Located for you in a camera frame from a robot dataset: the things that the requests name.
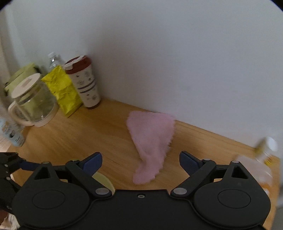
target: white tumbler with brown lid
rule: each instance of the white tumbler with brown lid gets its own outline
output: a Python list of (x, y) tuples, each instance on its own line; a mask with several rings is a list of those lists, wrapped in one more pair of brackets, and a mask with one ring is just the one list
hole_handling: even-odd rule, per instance
[(96, 80), (88, 56), (75, 57), (66, 62), (64, 69), (71, 78), (77, 92), (87, 108), (94, 108), (100, 102)]

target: brown lid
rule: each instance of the brown lid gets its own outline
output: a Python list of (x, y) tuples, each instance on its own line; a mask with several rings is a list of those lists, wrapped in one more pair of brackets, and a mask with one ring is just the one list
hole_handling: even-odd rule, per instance
[[(79, 57), (75, 57), (69, 61), (67, 61), (65, 64), (70, 63), (76, 59), (78, 59)], [(81, 58), (79, 61), (75, 62), (72, 64), (72, 69), (71, 66), (68, 67), (67, 69), (65, 69), (66, 74), (73, 74), (73, 73), (77, 73), (79, 71), (82, 71), (83, 69), (85, 69), (86, 67), (88, 67), (91, 64), (91, 60), (88, 56), (83, 56), (83, 58)]]

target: light blue bottle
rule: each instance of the light blue bottle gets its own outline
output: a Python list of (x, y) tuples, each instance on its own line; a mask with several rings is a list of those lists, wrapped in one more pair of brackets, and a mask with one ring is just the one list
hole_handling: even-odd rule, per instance
[(21, 147), (25, 138), (20, 133), (19, 130), (16, 130), (6, 119), (0, 118), (0, 134), (2, 134), (6, 139), (8, 139), (16, 147)]

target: wooden table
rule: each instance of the wooden table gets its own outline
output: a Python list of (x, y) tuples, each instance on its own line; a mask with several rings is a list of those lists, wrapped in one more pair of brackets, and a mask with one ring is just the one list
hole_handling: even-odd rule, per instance
[[(26, 142), (20, 148), (10, 147), (20, 157), (37, 163), (50, 161), (62, 165), (71, 159), (82, 160), (94, 152), (103, 154), (99, 172), (106, 175), (116, 189), (168, 189), (184, 181), (188, 175), (179, 165), (179, 153), (186, 150), (199, 159), (209, 158), (217, 164), (229, 164), (238, 154), (253, 157), (253, 148), (211, 133), (198, 127), (176, 121), (176, 130), (167, 153), (164, 168), (156, 178), (145, 185), (132, 183), (132, 176), (141, 161), (126, 127), (130, 111), (140, 108), (104, 99), (93, 110), (81, 107), (69, 118), (59, 110), (45, 126), (26, 127)], [(271, 191), (271, 211), (264, 227), (271, 229), (279, 192), (279, 159), (272, 165), (274, 185)], [(22, 185), (30, 172), (14, 173)]]

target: pink cloth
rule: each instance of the pink cloth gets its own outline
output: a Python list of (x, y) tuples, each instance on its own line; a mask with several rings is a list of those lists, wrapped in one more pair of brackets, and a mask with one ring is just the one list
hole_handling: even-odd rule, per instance
[(162, 169), (174, 134), (174, 123), (174, 118), (168, 114), (130, 112), (127, 127), (143, 161), (133, 176), (135, 184), (151, 181)]

